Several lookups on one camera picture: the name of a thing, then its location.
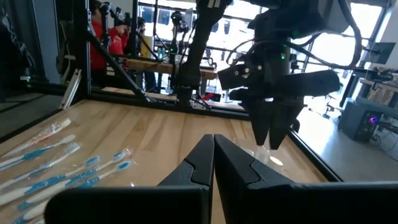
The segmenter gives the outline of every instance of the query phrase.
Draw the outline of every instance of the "red shirt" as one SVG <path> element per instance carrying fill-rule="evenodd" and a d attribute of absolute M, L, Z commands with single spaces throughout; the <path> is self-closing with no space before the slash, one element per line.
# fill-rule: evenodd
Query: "red shirt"
<path fill-rule="evenodd" d="M 102 36 L 102 25 L 97 22 L 92 22 L 95 34 L 97 37 Z M 123 54 L 123 49 L 127 46 L 129 40 L 129 34 L 125 32 L 123 35 L 119 35 L 119 32 L 115 29 L 108 29 L 109 36 L 111 37 L 111 44 L 109 45 L 109 52 L 111 54 Z M 105 58 L 98 53 L 95 48 L 90 45 L 90 59 L 92 70 L 102 70 L 106 68 Z"/>

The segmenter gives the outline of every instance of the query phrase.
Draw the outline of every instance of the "desk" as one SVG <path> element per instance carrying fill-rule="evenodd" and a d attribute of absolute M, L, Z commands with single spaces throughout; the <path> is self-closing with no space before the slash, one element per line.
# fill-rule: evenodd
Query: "desk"
<path fill-rule="evenodd" d="M 372 92 L 372 86 L 375 84 L 374 81 L 361 79 L 360 82 L 364 84 L 361 91 L 359 92 L 359 97 L 367 98 L 373 102 L 386 105 L 388 107 L 394 108 L 398 102 L 398 87 L 391 86 L 383 83 L 376 83 L 377 90 Z"/>
<path fill-rule="evenodd" d="M 114 88 L 114 87 L 105 87 L 102 90 L 108 91 L 108 92 L 113 92 L 113 93 L 124 93 L 124 94 L 134 95 L 134 92 L 131 90 L 125 90 L 125 89 Z M 177 100 L 176 96 L 163 95 L 163 94 L 158 94 L 158 93 L 146 93 L 146 95 L 153 99 L 156 99 L 156 100 L 169 100 L 169 101 Z M 206 100 L 206 103 L 209 104 L 209 106 L 244 111 L 243 107 L 239 106 L 236 103 L 220 103 L 220 102 L 213 102 L 213 101 L 207 101 L 207 100 Z"/>
<path fill-rule="evenodd" d="M 254 141 L 251 125 L 247 121 L 83 100 L 2 143 L 0 156 L 49 124 L 66 118 L 72 120 L 71 125 L 38 146 L 75 134 L 75 141 L 81 144 L 81 149 L 48 170 L 40 179 L 58 173 L 63 166 L 79 165 L 95 155 L 99 155 L 104 163 L 122 148 L 129 147 L 134 150 L 132 158 L 139 166 L 107 177 L 98 185 L 127 187 L 131 182 L 136 186 L 157 185 L 180 164 L 204 134 L 217 133 L 223 134 L 230 140 L 240 138 Z M 53 152 L 50 151 L 36 160 L 1 171 L 1 181 L 43 164 L 54 156 Z M 294 181 L 306 183 L 326 181 L 326 178 L 289 138 L 285 138 L 279 150 L 272 151 L 271 154 L 284 163 L 283 169 L 279 172 Z M 21 215 L 16 206 L 25 199 L 26 197 L 20 198 L 0 207 L 1 223 L 12 223 Z M 213 191 L 212 221 L 225 223 L 216 181 Z"/>
<path fill-rule="evenodd" d="M 135 70 L 147 70 L 148 72 L 160 72 L 171 74 L 173 72 L 173 65 L 170 63 L 160 63 L 151 62 L 146 60 L 137 60 L 137 59 L 128 59 L 127 66 L 131 69 Z M 207 80 L 213 80 L 217 78 L 217 72 L 208 70 L 208 69 L 200 69 L 201 75 L 203 78 Z M 178 65 L 175 67 L 175 73 L 178 72 Z"/>

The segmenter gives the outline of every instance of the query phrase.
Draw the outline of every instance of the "window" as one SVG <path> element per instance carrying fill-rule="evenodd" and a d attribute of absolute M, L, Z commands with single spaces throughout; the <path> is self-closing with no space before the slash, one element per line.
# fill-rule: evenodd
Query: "window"
<path fill-rule="evenodd" d="M 168 25 L 170 22 L 170 11 L 166 9 L 159 9 L 159 24 Z"/>
<path fill-rule="evenodd" d="M 145 20 L 145 23 L 146 22 L 153 22 L 154 12 L 155 12 L 154 8 L 141 6 L 140 7 L 140 11 L 141 11 L 141 17 Z"/>
<path fill-rule="evenodd" d="M 256 6 L 246 1 L 234 1 L 233 5 L 229 5 L 224 15 L 236 16 L 245 19 L 254 19 L 260 12 L 260 6 Z"/>
<path fill-rule="evenodd" d="M 362 41 L 363 46 L 367 46 L 367 44 L 367 40 Z M 315 40 L 312 53 L 330 63 L 349 65 L 353 59 L 354 48 L 354 37 L 342 37 L 335 34 L 322 34 Z"/>
<path fill-rule="evenodd" d="M 380 16 L 381 7 L 351 3 L 351 13 L 361 31 L 362 38 L 370 38 Z M 349 27 L 344 34 L 354 35 L 354 31 Z"/>

